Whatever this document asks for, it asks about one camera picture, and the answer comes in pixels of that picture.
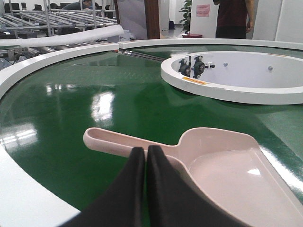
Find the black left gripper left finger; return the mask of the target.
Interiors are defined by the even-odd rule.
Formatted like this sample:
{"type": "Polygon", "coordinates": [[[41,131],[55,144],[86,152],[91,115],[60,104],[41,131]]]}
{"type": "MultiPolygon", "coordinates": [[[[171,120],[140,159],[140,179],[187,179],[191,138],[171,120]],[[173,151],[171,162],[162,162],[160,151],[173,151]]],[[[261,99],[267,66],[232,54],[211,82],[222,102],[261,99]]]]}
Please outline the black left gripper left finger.
{"type": "Polygon", "coordinates": [[[144,150],[134,147],[106,191],[63,227],[140,227],[145,173],[144,150]]]}

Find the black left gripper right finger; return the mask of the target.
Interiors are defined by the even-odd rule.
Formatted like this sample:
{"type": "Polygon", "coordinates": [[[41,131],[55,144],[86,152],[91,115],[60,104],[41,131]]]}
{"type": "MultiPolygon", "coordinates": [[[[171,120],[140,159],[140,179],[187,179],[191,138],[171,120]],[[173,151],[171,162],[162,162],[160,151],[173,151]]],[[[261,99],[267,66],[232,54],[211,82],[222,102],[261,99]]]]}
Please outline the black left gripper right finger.
{"type": "Polygon", "coordinates": [[[147,200],[152,227],[246,226],[191,189],[158,145],[148,147],[147,200]]]}

